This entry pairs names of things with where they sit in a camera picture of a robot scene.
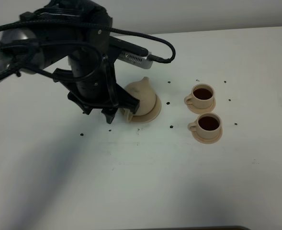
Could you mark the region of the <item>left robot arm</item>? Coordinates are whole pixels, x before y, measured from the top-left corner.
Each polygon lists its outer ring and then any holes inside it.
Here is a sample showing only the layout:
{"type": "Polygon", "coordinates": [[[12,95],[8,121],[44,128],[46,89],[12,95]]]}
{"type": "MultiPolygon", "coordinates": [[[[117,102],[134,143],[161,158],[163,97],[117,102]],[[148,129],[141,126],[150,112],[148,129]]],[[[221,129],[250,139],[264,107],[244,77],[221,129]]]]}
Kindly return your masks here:
{"type": "Polygon", "coordinates": [[[0,26],[0,81],[22,72],[61,83],[85,114],[101,109],[111,123],[118,109],[135,113],[139,100],[116,82],[114,63],[123,51],[145,51],[110,36],[113,19],[91,0],[52,0],[0,26]]]}

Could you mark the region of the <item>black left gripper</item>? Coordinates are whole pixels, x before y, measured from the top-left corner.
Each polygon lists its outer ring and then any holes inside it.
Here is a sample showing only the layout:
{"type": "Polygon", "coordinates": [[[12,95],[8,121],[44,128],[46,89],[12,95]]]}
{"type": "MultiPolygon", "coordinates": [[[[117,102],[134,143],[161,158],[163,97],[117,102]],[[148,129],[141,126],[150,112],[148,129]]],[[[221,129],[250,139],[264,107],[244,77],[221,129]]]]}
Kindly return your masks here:
{"type": "Polygon", "coordinates": [[[69,100],[87,115],[93,109],[102,109],[108,124],[114,120],[118,108],[136,114],[140,105],[139,99],[116,83],[114,62],[117,57],[110,51],[99,61],[94,53],[80,48],[68,56],[71,70],[56,69],[53,72],[69,90],[69,100]]]}

